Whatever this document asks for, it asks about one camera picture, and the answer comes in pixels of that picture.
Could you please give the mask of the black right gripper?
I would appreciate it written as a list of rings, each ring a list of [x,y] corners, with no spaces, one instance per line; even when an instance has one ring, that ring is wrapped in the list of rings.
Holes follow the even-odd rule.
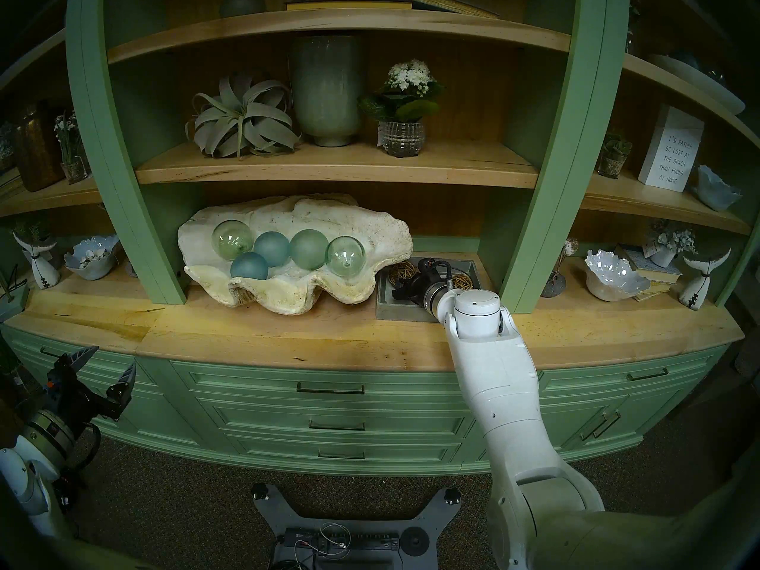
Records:
[[[421,258],[417,269],[413,276],[398,279],[393,298],[410,301],[419,307],[433,307],[452,290],[452,266],[445,260]]]

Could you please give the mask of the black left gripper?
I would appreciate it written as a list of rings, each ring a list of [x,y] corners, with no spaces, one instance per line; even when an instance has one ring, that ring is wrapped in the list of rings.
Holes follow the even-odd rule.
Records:
[[[132,399],[137,364],[132,361],[118,381],[107,388],[106,396],[91,391],[77,373],[99,350],[84,347],[62,354],[47,373],[46,409],[55,414],[73,433],[82,433],[94,417],[118,421]]]

